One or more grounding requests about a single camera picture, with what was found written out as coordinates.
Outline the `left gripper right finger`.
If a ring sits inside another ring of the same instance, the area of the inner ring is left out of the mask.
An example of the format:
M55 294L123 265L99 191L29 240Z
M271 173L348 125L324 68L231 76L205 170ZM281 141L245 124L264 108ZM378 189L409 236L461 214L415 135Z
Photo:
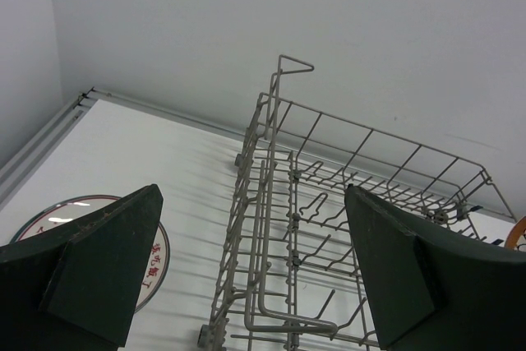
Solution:
M525 254L349 185L350 237L383 350L523 350Z

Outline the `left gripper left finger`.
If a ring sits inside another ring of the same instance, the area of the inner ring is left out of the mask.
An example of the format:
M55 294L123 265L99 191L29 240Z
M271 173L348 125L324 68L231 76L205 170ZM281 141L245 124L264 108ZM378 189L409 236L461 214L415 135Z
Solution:
M118 350L127 342L163 196L145 186L1 248L3 350Z

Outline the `floral plate brown rim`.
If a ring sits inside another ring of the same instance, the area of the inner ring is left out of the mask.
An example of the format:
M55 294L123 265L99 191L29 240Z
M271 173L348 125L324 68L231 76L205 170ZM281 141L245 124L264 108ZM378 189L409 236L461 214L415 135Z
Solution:
M524 216L510 230L510 233L505 240L505 248L517 251L520 250L520 246L525 244L525 226L526 217Z

